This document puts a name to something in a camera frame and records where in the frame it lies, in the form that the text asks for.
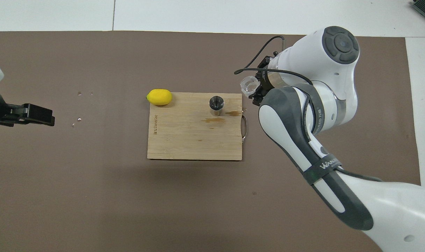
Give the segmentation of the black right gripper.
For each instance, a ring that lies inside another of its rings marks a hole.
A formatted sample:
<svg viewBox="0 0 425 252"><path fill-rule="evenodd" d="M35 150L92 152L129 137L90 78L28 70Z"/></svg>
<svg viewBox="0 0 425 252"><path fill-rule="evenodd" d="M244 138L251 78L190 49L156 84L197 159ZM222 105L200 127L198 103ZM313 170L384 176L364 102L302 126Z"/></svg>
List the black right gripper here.
<svg viewBox="0 0 425 252"><path fill-rule="evenodd" d="M264 59L259 63L257 68L269 69L269 63L271 61L271 56L265 56ZM269 78L270 71L267 70L258 70L256 73L256 78L262 82L262 87L256 88L255 92L251 94L252 104L260 106L267 92L275 88L272 81Z"/></svg>

